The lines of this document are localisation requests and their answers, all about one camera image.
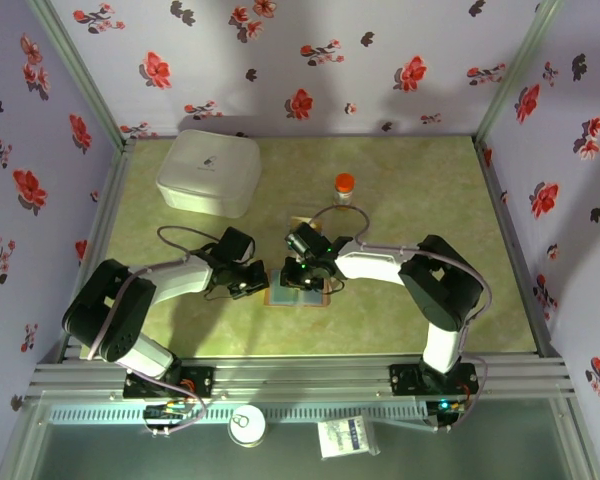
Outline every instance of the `box lid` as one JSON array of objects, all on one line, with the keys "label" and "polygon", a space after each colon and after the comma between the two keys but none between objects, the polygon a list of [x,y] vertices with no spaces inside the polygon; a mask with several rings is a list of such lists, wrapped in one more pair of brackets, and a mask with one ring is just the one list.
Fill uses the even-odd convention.
[{"label": "box lid", "polygon": [[237,197],[258,174],[259,162],[260,149],[251,139],[185,130],[171,145],[156,183],[198,196]]}]

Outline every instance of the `small plastic bag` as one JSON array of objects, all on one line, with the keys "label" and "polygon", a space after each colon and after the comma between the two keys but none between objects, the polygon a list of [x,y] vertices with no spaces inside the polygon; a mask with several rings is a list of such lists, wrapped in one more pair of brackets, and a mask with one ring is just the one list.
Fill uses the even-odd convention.
[{"label": "small plastic bag", "polygon": [[323,459],[356,453],[380,453],[373,423],[363,415],[318,422],[318,436]]}]

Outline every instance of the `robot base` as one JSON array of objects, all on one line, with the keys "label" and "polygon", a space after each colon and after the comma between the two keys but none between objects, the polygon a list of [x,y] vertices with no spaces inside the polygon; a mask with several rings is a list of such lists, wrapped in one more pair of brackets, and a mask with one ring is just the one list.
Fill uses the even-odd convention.
[{"label": "robot base", "polygon": [[[193,389],[201,398],[211,398],[213,367],[179,367],[176,371],[176,376],[164,381],[185,390]],[[126,399],[183,397],[181,393],[147,382],[133,373],[127,375],[122,396]]]},{"label": "robot base", "polygon": [[447,374],[427,368],[426,364],[389,366],[391,391],[395,396],[465,395],[464,386],[471,394],[478,391],[478,377],[473,363],[458,362]]}]

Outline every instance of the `cable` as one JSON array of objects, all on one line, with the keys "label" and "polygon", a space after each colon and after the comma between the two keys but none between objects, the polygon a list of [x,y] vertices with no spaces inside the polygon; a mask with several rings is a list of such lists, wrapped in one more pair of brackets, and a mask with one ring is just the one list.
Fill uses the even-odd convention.
[{"label": "cable", "polygon": [[469,387],[467,387],[464,383],[461,383],[460,386],[462,387],[465,395],[467,396],[467,398],[464,399],[464,404],[466,405],[467,403],[469,403],[469,399],[471,398],[471,390],[469,390]]},{"label": "cable", "polygon": [[231,295],[218,295],[217,297],[213,297],[213,298],[209,298],[209,294],[211,292],[207,292],[204,295],[202,295],[202,297],[207,301],[207,302],[213,302],[214,300],[220,300],[221,298],[233,298]]},{"label": "cable", "polygon": [[372,417],[372,418],[370,418],[370,420],[372,422],[384,423],[386,425],[393,425],[394,427],[409,428],[411,430],[420,430],[422,432],[429,432],[429,433],[438,433],[437,427],[434,427],[433,425],[429,425],[427,422],[424,422],[424,421],[423,421],[423,424],[420,425],[418,423],[412,423],[412,422],[401,421],[401,420],[390,420],[388,418]]},{"label": "cable", "polygon": [[185,395],[186,397],[194,398],[200,404],[201,410],[198,413],[198,415],[196,415],[194,418],[192,418],[191,420],[189,420],[187,422],[184,422],[184,421],[180,422],[174,427],[165,427],[163,430],[159,430],[157,428],[149,427],[149,425],[147,425],[145,422],[145,426],[154,435],[169,435],[170,433],[177,432],[178,430],[187,428],[187,427],[193,425],[194,423],[198,423],[207,414],[207,405],[202,401],[202,398],[200,398],[200,395],[198,395],[197,393],[192,392],[192,391],[187,390],[182,387],[178,387],[177,385],[171,385],[169,383],[161,382],[160,380],[156,380],[153,377],[150,377],[148,375],[145,375],[144,373],[138,372],[138,371],[130,369],[130,368],[127,368],[127,370],[131,370],[131,372],[133,372],[134,375],[137,375],[138,377],[142,378],[143,380],[145,380],[147,382],[155,383],[156,385],[158,385],[160,387],[167,388],[169,390],[173,390],[174,392],[181,393],[181,394]]},{"label": "cable", "polygon": [[333,295],[334,293],[338,293],[338,292],[341,292],[342,290],[344,290],[344,286],[345,286],[344,282],[342,280],[340,280],[339,278],[335,278],[334,280],[338,280],[340,282],[340,288],[326,292],[326,293],[324,293],[324,295]]},{"label": "cable", "polygon": [[469,360],[474,360],[482,363],[482,366],[484,367],[484,373],[482,375],[482,383],[478,387],[478,392],[473,397],[473,401],[471,402],[471,404],[469,404],[469,408],[467,408],[464,414],[462,414],[460,418],[451,426],[451,428],[453,429],[458,428],[460,425],[462,425],[462,423],[467,419],[471,412],[473,412],[476,403],[478,403],[480,395],[482,395],[482,391],[484,390],[484,384],[487,383],[487,376],[489,375],[489,365],[487,365],[487,362],[485,362],[485,360],[482,357],[469,354],[463,354],[463,357]]},{"label": "cable", "polygon": [[109,326],[111,325],[111,322],[113,321],[113,316],[115,315],[116,310],[118,310],[118,306],[120,305],[119,300],[122,298],[124,293],[127,291],[127,288],[129,288],[129,285],[131,284],[131,282],[133,282],[139,276],[144,275],[147,272],[150,272],[151,270],[161,270],[163,268],[168,268],[168,267],[177,267],[178,265],[186,263],[191,258],[191,253],[189,252],[189,250],[187,250],[182,245],[172,242],[171,240],[168,240],[162,236],[162,232],[164,230],[169,230],[169,229],[184,230],[186,232],[197,233],[198,235],[202,235],[203,237],[207,237],[216,242],[220,241],[213,235],[209,235],[208,233],[201,232],[200,230],[196,230],[194,228],[182,227],[180,225],[164,225],[164,226],[158,228],[158,230],[156,230],[156,235],[158,235],[158,238],[160,240],[162,240],[164,243],[166,243],[167,245],[169,245],[170,247],[173,247],[173,248],[176,248],[176,249],[182,251],[185,255],[185,258],[178,259],[178,260],[172,260],[170,262],[163,262],[163,263],[156,263],[154,265],[149,265],[149,266],[141,268],[137,272],[135,272],[132,275],[127,277],[127,279],[124,281],[124,283],[118,290],[118,293],[116,294],[116,298],[113,302],[113,306],[111,307],[111,309],[109,310],[109,313],[107,314],[107,318],[105,318],[104,323],[100,327],[100,331],[98,331],[96,338],[93,340],[93,343],[91,344],[91,349],[89,350],[89,353],[87,355],[87,360],[93,360],[93,357],[95,357],[96,353],[98,352],[98,349],[100,348],[100,345],[102,344],[102,340],[104,339],[104,336],[106,335],[107,330],[109,329]]},{"label": "cable", "polygon": [[363,235],[364,233],[367,232],[367,230],[369,230],[369,227],[371,226],[371,220],[369,219],[369,215],[367,215],[367,213],[362,210],[361,208],[355,207],[353,205],[330,205],[328,207],[323,208],[322,210],[318,211],[318,213],[316,213],[313,218],[310,220],[309,224],[313,223],[320,215],[322,215],[325,212],[328,212],[329,210],[333,210],[334,208],[347,208],[350,210],[355,210],[356,212],[360,213],[364,219],[365,219],[365,226],[362,228],[362,230],[360,230],[353,238],[356,241],[356,243],[358,245],[360,245],[363,248],[376,248],[379,250],[389,250],[389,251],[393,251],[393,252],[400,252],[400,255],[403,255],[404,253],[411,253],[413,255],[422,255],[425,257],[429,257],[432,258],[434,260],[438,260],[441,262],[444,262],[448,265],[451,265],[453,267],[458,268],[459,270],[462,270],[465,273],[468,273],[469,275],[471,275],[473,278],[475,278],[478,283],[480,283],[480,285],[482,286],[483,290],[485,291],[485,293],[487,294],[487,299],[484,303],[484,305],[482,306],[482,308],[480,308],[476,313],[474,313],[472,316],[470,316],[468,319],[466,319],[464,327],[463,327],[463,332],[462,335],[460,337],[460,343],[459,343],[459,350],[462,351],[462,349],[464,348],[464,344],[467,340],[467,332],[468,332],[468,327],[469,325],[478,317],[482,316],[491,306],[491,302],[493,301],[493,293],[491,292],[491,287],[489,286],[489,284],[487,283],[487,281],[482,277],[482,275],[480,275],[477,271],[475,271],[473,268],[465,265],[462,262],[459,262],[453,258],[449,258],[446,257],[444,255],[440,255],[437,253],[433,253],[433,252],[427,252],[426,250],[420,250],[418,248],[413,248],[413,247],[395,247],[392,245],[370,245],[367,244],[363,241],[360,240],[360,236]]}]

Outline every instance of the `white plastic container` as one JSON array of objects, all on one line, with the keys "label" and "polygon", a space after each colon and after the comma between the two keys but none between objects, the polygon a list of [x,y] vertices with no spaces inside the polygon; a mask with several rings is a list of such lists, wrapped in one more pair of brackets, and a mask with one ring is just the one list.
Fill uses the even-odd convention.
[{"label": "white plastic container", "polygon": [[169,149],[156,184],[170,207],[238,218],[249,208],[261,171],[255,141],[185,130]]}]

